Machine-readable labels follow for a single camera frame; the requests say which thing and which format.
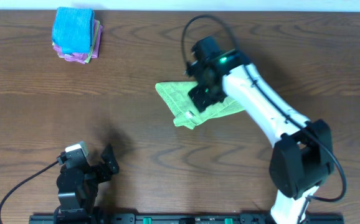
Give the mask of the green microfiber cloth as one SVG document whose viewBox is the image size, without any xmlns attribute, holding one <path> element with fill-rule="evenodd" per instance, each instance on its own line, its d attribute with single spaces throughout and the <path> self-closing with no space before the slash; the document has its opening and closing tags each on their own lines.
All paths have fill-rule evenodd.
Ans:
<svg viewBox="0 0 360 224">
<path fill-rule="evenodd" d="M 185 126 L 188 129 L 194 129 L 209 119 L 245 111 L 242 105 L 234 99 L 226 97 L 223 103 L 210 105 L 205 111 L 199 112 L 188 96 L 188 92 L 196 85 L 197 82 L 161 82 L 155 84 L 159 96 L 174 115 L 175 127 Z"/>
</svg>

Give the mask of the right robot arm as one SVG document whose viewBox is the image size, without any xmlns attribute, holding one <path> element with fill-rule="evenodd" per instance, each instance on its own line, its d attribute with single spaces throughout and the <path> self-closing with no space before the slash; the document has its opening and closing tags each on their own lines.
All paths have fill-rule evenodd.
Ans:
<svg viewBox="0 0 360 224">
<path fill-rule="evenodd" d="M 269 166 L 278 189 L 267 223 L 341 223 L 342 218 L 306 212 L 315 193 L 336 166 L 331 130 L 294 110 L 238 50 L 193 49 L 187 74 L 197 80 L 189 93 L 203 112 L 226 96 L 239 103 L 273 147 Z"/>
</svg>

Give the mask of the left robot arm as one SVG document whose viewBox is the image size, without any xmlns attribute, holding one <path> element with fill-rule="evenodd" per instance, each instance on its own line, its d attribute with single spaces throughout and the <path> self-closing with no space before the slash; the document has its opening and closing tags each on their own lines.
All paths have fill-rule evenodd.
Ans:
<svg viewBox="0 0 360 224">
<path fill-rule="evenodd" d="M 54 213 L 54 223 L 108 223 L 109 218 L 95 206 L 98 186 L 119 173 L 113 147 L 108 144 L 101 161 L 90 165 L 88 149 L 83 141 L 68 146 L 57 161 L 62 166 L 56 184 L 60 202 Z"/>
</svg>

